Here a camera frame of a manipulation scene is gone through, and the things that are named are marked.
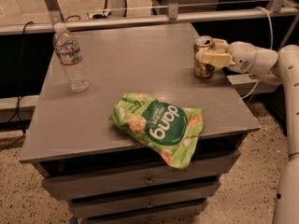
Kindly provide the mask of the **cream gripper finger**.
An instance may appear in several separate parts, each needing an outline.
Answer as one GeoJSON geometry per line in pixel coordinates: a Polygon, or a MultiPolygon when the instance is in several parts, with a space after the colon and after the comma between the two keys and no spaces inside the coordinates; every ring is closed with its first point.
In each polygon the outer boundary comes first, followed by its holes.
{"type": "Polygon", "coordinates": [[[218,39],[218,38],[214,38],[214,50],[227,50],[228,48],[228,43],[226,40],[224,39],[218,39]]]}
{"type": "Polygon", "coordinates": [[[225,52],[218,53],[211,50],[200,50],[195,54],[195,58],[200,63],[210,64],[219,68],[235,65],[232,55],[225,52]]]}

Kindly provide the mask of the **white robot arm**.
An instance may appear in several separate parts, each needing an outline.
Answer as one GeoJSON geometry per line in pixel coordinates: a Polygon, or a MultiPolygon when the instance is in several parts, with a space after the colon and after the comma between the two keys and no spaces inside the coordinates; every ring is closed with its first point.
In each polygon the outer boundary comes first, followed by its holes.
{"type": "Polygon", "coordinates": [[[278,181],[272,224],[299,224],[299,46],[274,51],[203,35],[195,40],[194,59],[197,66],[226,67],[283,86],[289,161],[278,181]]]}

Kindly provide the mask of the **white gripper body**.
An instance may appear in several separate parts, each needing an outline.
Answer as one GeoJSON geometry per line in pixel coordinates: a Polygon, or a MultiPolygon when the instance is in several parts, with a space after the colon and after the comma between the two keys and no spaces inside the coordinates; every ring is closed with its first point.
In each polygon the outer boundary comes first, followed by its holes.
{"type": "Polygon", "coordinates": [[[234,62],[229,69],[240,74],[252,73],[257,77],[262,77],[271,70],[278,60],[276,51],[241,41],[231,43],[227,51],[232,55],[234,62]]]}

